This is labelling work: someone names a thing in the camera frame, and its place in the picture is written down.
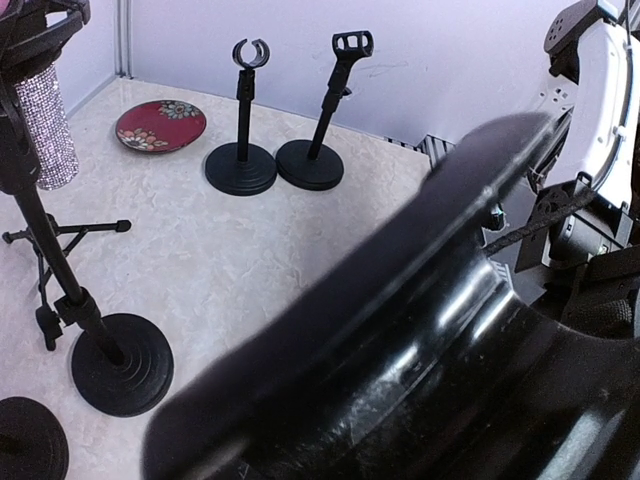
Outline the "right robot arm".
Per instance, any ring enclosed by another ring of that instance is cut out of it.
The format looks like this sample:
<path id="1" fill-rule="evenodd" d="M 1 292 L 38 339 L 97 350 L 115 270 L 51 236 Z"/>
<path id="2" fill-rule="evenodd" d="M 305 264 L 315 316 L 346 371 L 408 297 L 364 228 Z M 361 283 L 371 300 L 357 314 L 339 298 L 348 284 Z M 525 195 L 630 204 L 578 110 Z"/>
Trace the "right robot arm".
<path id="1" fill-rule="evenodd" d="M 525 225 L 485 247 L 517 245 L 515 268 L 542 288 L 535 308 L 594 337 L 639 334 L 639 5 L 578 1 L 544 40 L 559 115 L 527 172 Z"/>

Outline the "short black microphone stand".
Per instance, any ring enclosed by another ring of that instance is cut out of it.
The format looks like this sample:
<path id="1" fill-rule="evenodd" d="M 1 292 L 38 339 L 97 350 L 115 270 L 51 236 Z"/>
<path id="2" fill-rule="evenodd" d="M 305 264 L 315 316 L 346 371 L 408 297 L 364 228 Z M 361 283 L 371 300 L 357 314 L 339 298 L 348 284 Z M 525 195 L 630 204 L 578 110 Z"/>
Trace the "short black microphone stand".
<path id="1" fill-rule="evenodd" d="M 368 30 L 336 33 L 332 36 L 332 50 L 336 63 L 313 138 L 289 141 L 276 153 L 279 175 L 291 185 L 309 191 L 333 189 L 344 176 L 342 158 L 324 144 L 324 139 L 341 99 L 351 94 L 347 83 L 352 68 L 357 61 L 372 56 L 374 38 Z"/>

